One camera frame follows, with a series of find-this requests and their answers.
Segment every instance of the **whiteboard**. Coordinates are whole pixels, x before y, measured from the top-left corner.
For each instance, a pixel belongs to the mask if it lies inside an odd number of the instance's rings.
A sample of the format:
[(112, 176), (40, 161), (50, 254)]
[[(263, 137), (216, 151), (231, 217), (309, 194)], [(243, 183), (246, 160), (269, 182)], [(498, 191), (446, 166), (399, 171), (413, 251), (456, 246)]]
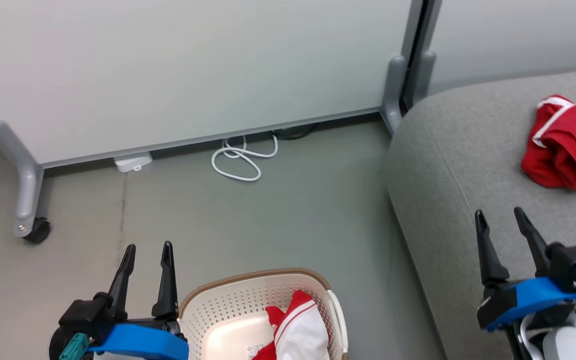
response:
[(429, 94), (576, 70), (576, 0), (444, 0)]
[(0, 0), (0, 120), (39, 164), (375, 109), (410, 0)]

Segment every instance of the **floor crack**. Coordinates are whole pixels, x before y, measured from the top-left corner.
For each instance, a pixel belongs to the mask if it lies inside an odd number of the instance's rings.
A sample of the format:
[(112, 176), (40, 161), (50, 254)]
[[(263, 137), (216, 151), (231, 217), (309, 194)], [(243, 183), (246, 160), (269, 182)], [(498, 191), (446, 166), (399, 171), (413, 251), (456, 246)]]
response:
[(124, 235), (124, 218), (126, 217), (126, 193), (128, 193), (128, 174), (123, 174), (123, 193), (121, 194), (121, 220), (119, 221), (119, 242), (117, 243), (116, 267), (122, 262), (126, 250), (126, 237)]

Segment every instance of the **white wire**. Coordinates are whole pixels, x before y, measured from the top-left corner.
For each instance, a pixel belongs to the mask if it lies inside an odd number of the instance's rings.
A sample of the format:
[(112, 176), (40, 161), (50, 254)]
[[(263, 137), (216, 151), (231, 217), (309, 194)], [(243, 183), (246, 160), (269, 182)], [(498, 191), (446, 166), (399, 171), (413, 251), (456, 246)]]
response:
[[(259, 166), (257, 166), (257, 164), (255, 164), (246, 155), (250, 155), (250, 157), (264, 158), (264, 159), (270, 159), (270, 158), (274, 157), (275, 155), (277, 155), (277, 151), (279, 151), (279, 144), (277, 143), (277, 137), (274, 134), (272, 135), (272, 141), (274, 142), (274, 151), (272, 151), (271, 153), (259, 153), (259, 152), (247, 150), (246, 148), (248, 146), (248, 143), (246, 142), (246, 136), (245, 135), (243, 136), (243, 139), (244, 139), (244, 143), (243, 143), (242, 147), (233, 147), (228, 142), (230, 139), (222, 139), (221, 148), (219, 150), (215, 151), (214, 153), (212, 153), (212, 159), (210, 159), (210, 163), (212, 164), (212, 168), (215, 171), (217, 171), (217, 173), (220, 173), (223, 176), (226, 176), (226, 177), (234, 179), (234, 180), (241, 180), (242, 182), (256, 182), (257, 180), (259, 180), (259, 178), (261, 178), (261, 169), (259, 168)], [(215, 159), (217, 159), (219, 154), (226, 155), (226, 157), (228, 159), (240, 159), (240, 158), (243, 159), (248, 164), (250, 164), (250, 166), (252, 166), (254, 168), (254, 170), (256, 170), (256, 176), (254, 176), (254, 177), (242, 177), (242, 176), (233, 175), (231, 173), (227, 173), (226, 171), (219, 169), (217, 167), (217, 164), (215, 164)]]

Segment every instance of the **red and white cloth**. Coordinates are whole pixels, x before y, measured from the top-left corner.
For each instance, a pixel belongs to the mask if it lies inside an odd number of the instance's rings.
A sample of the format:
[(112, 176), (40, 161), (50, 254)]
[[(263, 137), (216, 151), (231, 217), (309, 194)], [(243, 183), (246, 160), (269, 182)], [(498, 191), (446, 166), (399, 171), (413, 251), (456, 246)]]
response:
[(537, 104), (521, 168), (544, 187), (576, 190), (576, 104), (561, 95)]
[(330, 360), (326, 324), (310, 295), (295, 291), (285, 313), (277, 306), (265, 310), (274, 328), (274, 340), (253, 360)]

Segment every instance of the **blue strap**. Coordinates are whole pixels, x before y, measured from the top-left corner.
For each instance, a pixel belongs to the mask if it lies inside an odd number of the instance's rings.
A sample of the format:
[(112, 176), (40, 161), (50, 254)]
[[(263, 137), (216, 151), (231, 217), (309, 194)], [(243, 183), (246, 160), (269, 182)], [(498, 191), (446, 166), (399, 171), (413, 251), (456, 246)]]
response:
[(541, 312), (562, 301), (576, 299), (576, 292), (563, 292), (548, 277), (530, 278), (518, 283), (514, 288), (517, 294), (517, 305), (499, 316), (485, 330), (494, 331), (498, 326), (523, 319), (526, 315)]
[(115, 325), (103, 345), (87, 350), (149, 360), (188, 360), (188, 343), (184, 340), (167, 331), (129, 323)]

